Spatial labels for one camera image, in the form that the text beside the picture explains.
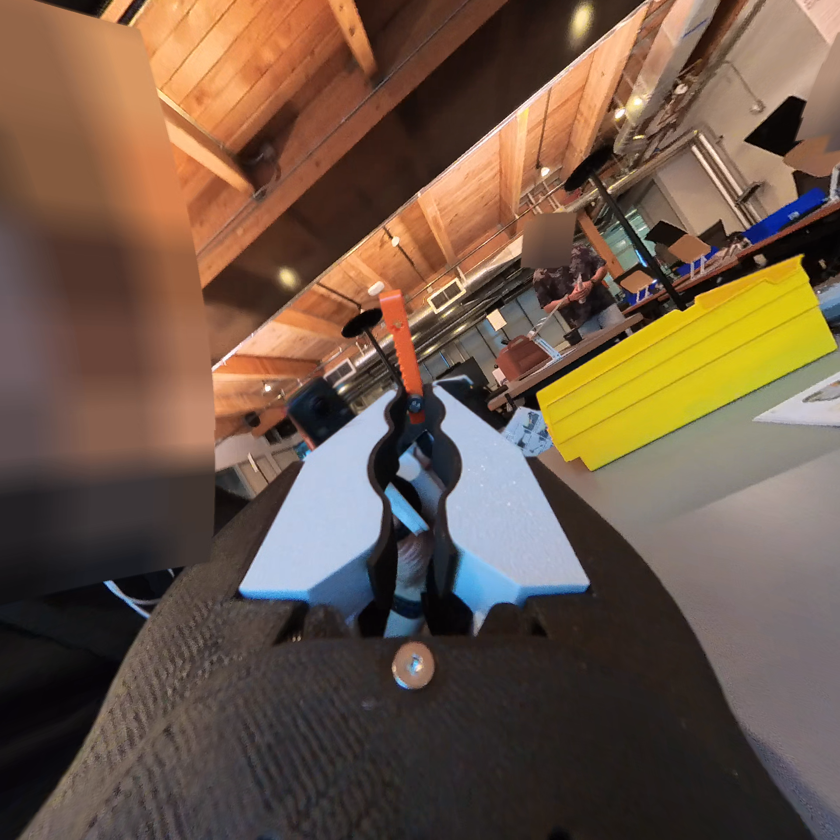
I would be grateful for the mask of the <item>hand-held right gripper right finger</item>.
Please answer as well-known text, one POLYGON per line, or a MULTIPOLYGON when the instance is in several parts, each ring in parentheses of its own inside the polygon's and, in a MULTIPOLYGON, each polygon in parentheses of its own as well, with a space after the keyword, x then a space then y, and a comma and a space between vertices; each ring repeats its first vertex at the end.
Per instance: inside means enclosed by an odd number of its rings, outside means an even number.
POLYGON ((431 385, 426 421, 443 491, 429 597, 469 613, 477 635, 499 605, 580 595, 589 577, 551 508, 532 460, 452 393, 431 385))

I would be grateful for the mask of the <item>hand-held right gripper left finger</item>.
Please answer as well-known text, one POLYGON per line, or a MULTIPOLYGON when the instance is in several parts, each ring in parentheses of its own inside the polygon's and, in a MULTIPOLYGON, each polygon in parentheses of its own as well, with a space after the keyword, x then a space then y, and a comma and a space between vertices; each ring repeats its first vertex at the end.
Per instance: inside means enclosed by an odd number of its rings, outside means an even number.
POLYGON ((327 606, 345 620, 371 602, 387 615, 397 544, 412 533, 412 504, 382 485, 375 456, 394 441, 389 390, 305 459, 239 585, 249 600, 327 606))

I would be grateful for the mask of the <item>orange toothed beam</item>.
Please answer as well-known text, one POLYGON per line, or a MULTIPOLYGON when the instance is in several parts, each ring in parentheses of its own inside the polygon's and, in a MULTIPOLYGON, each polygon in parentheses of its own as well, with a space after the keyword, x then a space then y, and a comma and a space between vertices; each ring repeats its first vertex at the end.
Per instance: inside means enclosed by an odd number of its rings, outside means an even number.
MULTIPOLYGON (((412 394, 419 394, 424 398, 424 383, 414 349, 403 294, 399 290, 384 291, 380 294, 380 304, 385 326, 393 339, 400 374, 407 390, 406 398, 408 400, 412 394)), ((416 416, 408 412, 407 414, 413 425, 419 425, 425 420, 425 411, 416 416)))

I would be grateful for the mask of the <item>grey desk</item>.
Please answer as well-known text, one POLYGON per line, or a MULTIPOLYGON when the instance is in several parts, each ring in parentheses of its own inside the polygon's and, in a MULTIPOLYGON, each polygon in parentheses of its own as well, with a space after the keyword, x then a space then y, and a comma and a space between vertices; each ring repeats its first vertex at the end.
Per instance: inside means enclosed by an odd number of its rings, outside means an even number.
POLYGON ((591 472, 539 457, 674 597, 818 838, 838 838, 838 428, 757 423, 838 352, 591 472))

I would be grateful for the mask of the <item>person's left hand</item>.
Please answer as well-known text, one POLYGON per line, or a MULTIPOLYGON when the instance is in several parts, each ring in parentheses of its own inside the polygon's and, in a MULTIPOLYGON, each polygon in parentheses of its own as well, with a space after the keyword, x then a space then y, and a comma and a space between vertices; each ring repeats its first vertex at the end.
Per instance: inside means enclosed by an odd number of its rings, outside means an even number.
POLYGON ((396 595, 408 601, 421 600, 433 553, 434 535, 430 531, 410 533, 397 544, 396 595))

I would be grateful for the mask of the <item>white printed board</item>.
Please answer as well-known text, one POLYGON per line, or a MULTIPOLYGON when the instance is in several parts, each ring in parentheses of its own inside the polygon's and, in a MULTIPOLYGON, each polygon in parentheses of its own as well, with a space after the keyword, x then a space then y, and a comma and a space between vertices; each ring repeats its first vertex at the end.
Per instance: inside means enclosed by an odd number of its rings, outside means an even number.
POLYGON ((501 435, 527 458, 537 458, 553 447, 541 412, 525 406, 517 407, 501 435))

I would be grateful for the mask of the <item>black round-base stand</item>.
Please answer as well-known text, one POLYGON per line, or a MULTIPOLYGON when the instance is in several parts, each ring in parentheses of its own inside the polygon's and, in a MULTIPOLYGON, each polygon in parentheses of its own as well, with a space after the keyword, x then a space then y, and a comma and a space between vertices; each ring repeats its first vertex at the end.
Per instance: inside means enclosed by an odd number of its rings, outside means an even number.
POLYGON ((390 362, 388 355, 383 351, 381 345, 373 335, 373 328, 383 320, 383 312, 380 308, 370 308, 360 311, 351 320, 347 321, 341 328, 341 335, 345 339, 355 339, 364 334, 367 336, 371 347, 383 363, 386 371, 391 376, 398 389, 407 393, 403 383, 402 375, 390 362))

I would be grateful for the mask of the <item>yellow plastic bin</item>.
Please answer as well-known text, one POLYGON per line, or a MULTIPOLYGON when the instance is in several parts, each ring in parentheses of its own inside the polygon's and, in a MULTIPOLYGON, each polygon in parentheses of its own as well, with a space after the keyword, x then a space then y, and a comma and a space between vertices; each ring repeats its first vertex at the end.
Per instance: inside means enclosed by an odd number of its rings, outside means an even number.
POLYGON ((537 399, 562 458, 595 470, 836 348, 797 255, 700 294, 537 399))

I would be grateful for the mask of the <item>open instruction booklet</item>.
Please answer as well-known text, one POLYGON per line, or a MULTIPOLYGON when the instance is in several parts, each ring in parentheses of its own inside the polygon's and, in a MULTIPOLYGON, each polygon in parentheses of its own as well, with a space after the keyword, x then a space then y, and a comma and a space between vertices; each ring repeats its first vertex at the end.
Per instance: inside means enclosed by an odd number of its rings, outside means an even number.
POLYGON ((839 427, 839 373, 825 378, 753 419, 756 423, 839 427))

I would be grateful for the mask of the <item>tall black pole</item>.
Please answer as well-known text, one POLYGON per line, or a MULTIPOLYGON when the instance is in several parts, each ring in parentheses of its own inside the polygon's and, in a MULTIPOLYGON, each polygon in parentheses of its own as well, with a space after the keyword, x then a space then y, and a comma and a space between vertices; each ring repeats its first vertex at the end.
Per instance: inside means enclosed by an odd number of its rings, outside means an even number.
POLYGON ((620 224, 626 236, 633 244, 634 250, 639 256, 643 257, 644 267, 653 273, 653 277, 666 291, 668 297, 675 304, 676 308, 680 311, 685 311, 688 309, 686 301, 680 296, 671 279, 661 269, 656 257, 650 255, 643 240, 637 235, 636 230, 630 224, 627 216, 622 211, 621 207, 616 203, 613 196, 608 192, 608 189, 602 181, 601 171, 607 163, 610 162, 611 157, 611 148, 608 145, 599 147, 594 152, 588 154, 583 159, 582 163, 577 165, 572 173, 570 173, 563 186, 567 192, 573 192, 574 190, 582 187, 587 181, 591 181, 593 183, 605 205, 610 208, 615 220, 620 224))

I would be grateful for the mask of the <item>long wooden table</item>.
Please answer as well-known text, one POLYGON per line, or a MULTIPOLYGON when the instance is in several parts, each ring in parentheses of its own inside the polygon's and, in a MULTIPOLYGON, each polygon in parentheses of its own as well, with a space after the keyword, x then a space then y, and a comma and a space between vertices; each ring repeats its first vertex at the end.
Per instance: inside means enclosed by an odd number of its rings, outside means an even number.
POLYGON ((802 257, 812 286, 838 275, 839 202, 826 201, 785 224, 771 236, 738 253, 708 261, 703 271, 677 279, 675 289, 685 302, 701 292, 724 286, 764 267, 802 257))

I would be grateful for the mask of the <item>blue storage bin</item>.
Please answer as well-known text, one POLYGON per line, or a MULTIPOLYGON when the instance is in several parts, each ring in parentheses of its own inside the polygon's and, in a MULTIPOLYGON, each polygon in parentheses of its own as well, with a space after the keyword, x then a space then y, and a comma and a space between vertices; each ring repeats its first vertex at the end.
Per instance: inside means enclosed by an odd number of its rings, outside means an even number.
POLYGON ((819 187, 815 187, 793 202, 782 206, 762 221, 747 228, 742 235, 751 245, 756 245, 767 238, 777 235, 782 230, 795 224, 804 216, 822 207, 827 200, 827 194, 819 187))

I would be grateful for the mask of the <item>black monitor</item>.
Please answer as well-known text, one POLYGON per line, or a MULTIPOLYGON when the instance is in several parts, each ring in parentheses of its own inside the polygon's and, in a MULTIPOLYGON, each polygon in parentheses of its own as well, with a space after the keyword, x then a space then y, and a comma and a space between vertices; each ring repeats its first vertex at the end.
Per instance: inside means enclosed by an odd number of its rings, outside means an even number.
POLYGON ((744 143, 780 158, 797 145, 806 100, 789 96, 745 139, 744 143))

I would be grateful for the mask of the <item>cardboard box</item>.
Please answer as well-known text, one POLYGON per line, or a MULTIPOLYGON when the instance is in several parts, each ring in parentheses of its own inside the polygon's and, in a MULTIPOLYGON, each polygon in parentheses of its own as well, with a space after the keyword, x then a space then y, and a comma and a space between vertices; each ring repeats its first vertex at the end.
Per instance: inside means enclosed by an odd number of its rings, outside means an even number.
POLYGON ((839 150, 827 149, 830 141, 830 134, 803 140, 784 156, 783 162, 792 170, 812 177, 830 176, 839 164, 839 150))

